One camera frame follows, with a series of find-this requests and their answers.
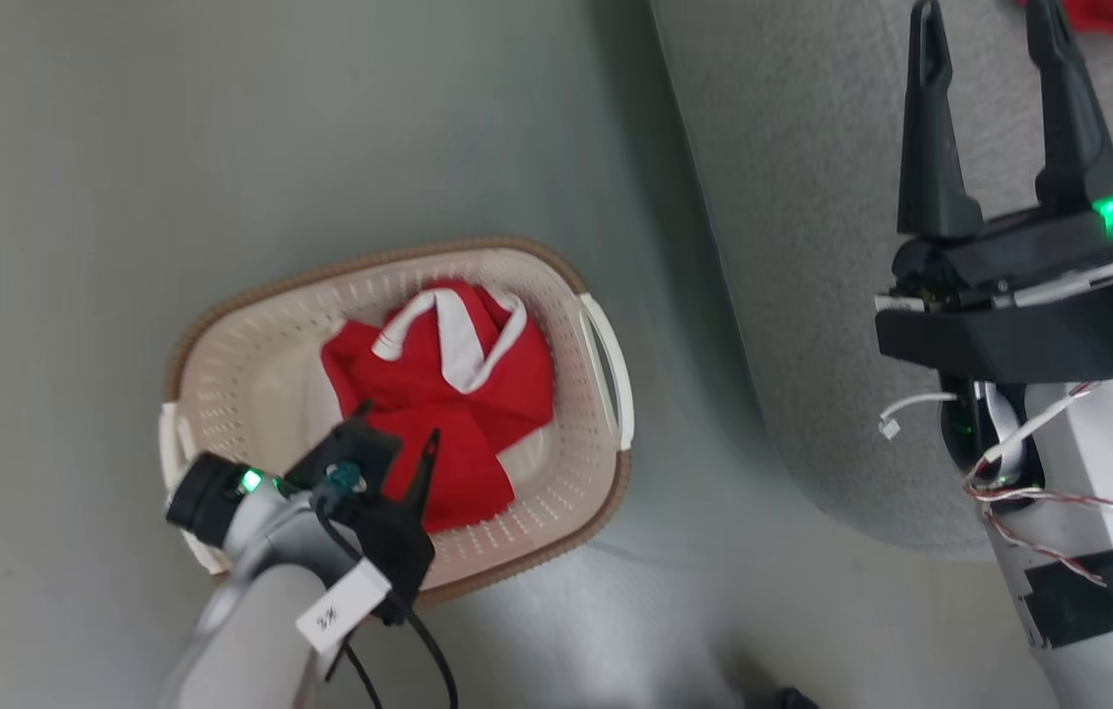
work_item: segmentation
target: white cable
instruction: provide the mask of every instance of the white cable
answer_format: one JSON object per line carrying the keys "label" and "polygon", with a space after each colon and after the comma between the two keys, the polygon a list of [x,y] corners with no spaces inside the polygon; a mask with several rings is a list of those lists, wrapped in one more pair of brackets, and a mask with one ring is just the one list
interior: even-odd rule
{"label": "white cable", "polygon": [[1006,440],[1002,440],[998,444],[992,445],[992,447],[986,450],[985,454],[981,455],[981,461],[985,463],[994,463],[998,459],[1003,457],[1003,455],[1005,455],[1013,445],[1021,445],[1024,440],[1030,439],[1034,432],[1041,430],[1042,426],[1047,425],[1048,421],[1052,421],[1052,418],[1055,418],[1058,414],[1064,413],[1065,408],[1073,406],[1075,401],[1086,396],[1092,391],[1095,391],[1095,382],[1080,383],[1080,385],[1075,386],[1073,391],[1068,392],[1068,395],[1060,401],[1056,401],[1055,404],[1043,408],[1041,414],[1033,416],[1033,418],[1030,418],[1030,421],[1025,422],[1024,425],[1017,427],[1017,430],[1012,432],[1012,435],[1007,436]]}
{"label": "white cable", "polygon": [[949,394],[949,392],[946,391],[930,391],[927,392],[927,394],[917,394],[915,396],[908,396],[907,398],[900,398],[890,404],[885,412],[880,412],[880,424],[878,427],[887,440],[894,440],[894,436],[898,435],[898,432],[903,430],[903,426],[899,426],[898,422],[890,416],[894,416],[894,414],[897,414],[900,410],[904,410],[907,406],[915,406],[916,404],[927,404],[929,401],[945,403],[945,401],[956,400],[958,400],[958,396]]}
{"label": "white cable", "polygon": [[1012,449],[1013,445],[1020,445],[1022,441],[1030,439],[1030,436],[1037,430],[1047,425],[1048,421],[1052,421],[1052,418],[1055,418],[1058,414],[1064,413],[1065,408],[1073,406],[1075,401],[1086,396],[1090,392],[1095,391],[1096,386],[1099,386],[1097,382],[1080,383],[1080,385],[1074,386],[1073,390],[1068,391],[1068,395],[1065,395],[1064,398],[1056,401],[1055,404],[1043,408],[1041,414],[1030,418],[1028,422],[1025,422],[1020,430],[1013,432],[1013,434],[1007,436],[1006,440],[999,441],[997,445],[992,445],[992,447],[986,450],[985,453],[981,454],[978,462],[969,467],[967,475],[963,476],[963,490],[969,494],[971,498],[981,502],[981,515],[985,518],[985,521],[988,522],[988,524],[992,525],[992,528],[997,531],[998,535],[1002,535],[1004,540],[1015,544],[1015,546],[1030,549],[1030,551],[1043,553],[1043,555],[1060,561],[1061,564],[1065,565],[1065,569],[1074,571],[1075,574],[1083,577],[1089,580],[1089,582],[1092,582],[1097,587],[1106,588],[1107,584],[1101,575],[1092,573],[1092,571],[1081,565],[1077,560],[1074,560],[1074,558],[1066,555],[1064,552],[1056,551],[1056,549],[1030,542],[1030,540],[1022,539],[1020,535],[1013,533],[1013,531],[1007,529],[1002,521],[998,521],[997,515],[995,515],[994,511],[989,508],[989,503],[1007,500],[1046,500],[1083,504],[1084,506],[1093,508],[1100,512],[1113,512],[1113,501],[1105,500],[1103,498],[1092,498],[1092,495],[1066,494],[1035,488],[1001,491],[978,488],[978,485],[974,484],[974,479],[979,471],[983,471],[984,467],[997,462],[1009,449]]}

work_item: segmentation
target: laundry basket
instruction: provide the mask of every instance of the laundry basket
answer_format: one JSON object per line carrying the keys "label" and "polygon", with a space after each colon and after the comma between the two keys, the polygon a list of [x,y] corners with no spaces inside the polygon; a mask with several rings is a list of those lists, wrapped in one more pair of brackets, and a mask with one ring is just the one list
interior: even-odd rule
{"label": "laundry basket", "polygon": [[[319,348],[345,319],[381,324],[425,283],[463,278],[525,303],[552,349],[552,423],[508,450],[516,498],[479,525],[435,534],[421,602],[447,601],[560,557],[622,502],[634,413],[622,351],[583,278],[543,246],[484,237],[385,252],[259,286],[219,303],[184,335],[167,372],[158,434],[167,489],[198,450],[286,471],[323,431],[309,421]],[[227,560],[184,536],[210,573]]]}

